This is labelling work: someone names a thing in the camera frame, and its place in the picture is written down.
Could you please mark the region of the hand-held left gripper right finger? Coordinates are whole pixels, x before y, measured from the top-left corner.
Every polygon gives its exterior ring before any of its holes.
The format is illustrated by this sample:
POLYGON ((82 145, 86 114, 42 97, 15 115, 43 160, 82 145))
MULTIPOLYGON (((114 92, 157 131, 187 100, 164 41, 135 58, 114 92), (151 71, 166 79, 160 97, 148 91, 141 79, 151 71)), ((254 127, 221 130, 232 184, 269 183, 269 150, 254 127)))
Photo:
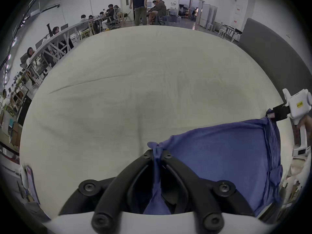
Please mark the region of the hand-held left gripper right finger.
POLYGON ((222 213, 255 216, 248 201, 231 181, 200 178, 168 150, 163 151, 161 163, 177 181, 182 192, 175 213, 191 210, 198 233, 220 233, 225 226, 222 213))

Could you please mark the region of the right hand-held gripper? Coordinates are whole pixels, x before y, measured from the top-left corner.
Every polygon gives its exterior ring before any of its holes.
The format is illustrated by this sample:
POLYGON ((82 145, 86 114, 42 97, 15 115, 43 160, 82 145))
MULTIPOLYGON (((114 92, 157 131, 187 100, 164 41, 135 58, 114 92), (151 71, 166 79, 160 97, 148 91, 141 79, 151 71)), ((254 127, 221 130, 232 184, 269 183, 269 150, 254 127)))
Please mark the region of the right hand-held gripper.
MULTIPOLYGON (((293 124, 297 126, 301 119, 311 111, 312 97, 307 89, 302 89, 294 95, 284 88, 283 95, 286 103, 280 104, 273 109, 268 109, 266 117, 272 122, 277 122, 290 118, 293 124)), ((304 125, 299 128, 299 144, 294 145, 292 156, 307 156, 311 150, 308 146, 308 136, 304 125)))

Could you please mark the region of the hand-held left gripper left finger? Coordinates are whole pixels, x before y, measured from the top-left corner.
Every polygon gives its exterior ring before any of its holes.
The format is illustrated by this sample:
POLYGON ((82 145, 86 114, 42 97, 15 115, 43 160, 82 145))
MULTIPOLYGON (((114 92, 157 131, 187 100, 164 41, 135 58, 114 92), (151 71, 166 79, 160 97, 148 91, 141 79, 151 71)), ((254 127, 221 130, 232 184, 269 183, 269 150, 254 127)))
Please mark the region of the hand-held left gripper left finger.
POLYGON ((95 232, 111 234, 117 230, 122 211, 144 213, 153 187, 154 154, 147 150, 116 177, 81 182, 58 215, 94 212, 91 226, 95 232))

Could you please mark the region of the person's right hand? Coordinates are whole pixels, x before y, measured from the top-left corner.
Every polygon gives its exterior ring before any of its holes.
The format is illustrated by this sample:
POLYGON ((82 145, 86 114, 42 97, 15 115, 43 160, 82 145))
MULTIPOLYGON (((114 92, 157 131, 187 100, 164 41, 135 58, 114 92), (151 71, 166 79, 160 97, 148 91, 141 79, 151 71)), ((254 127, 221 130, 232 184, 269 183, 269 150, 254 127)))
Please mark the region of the person's right hand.
POLYGON ((307 132, 307 145, 312 146, 312 118, 309 115, 305 115, 298 125, 295 126, 294 129, 294 143, 299 144, 300 142, 300 133, 299 128, 301 126, 305 126, 307 132))

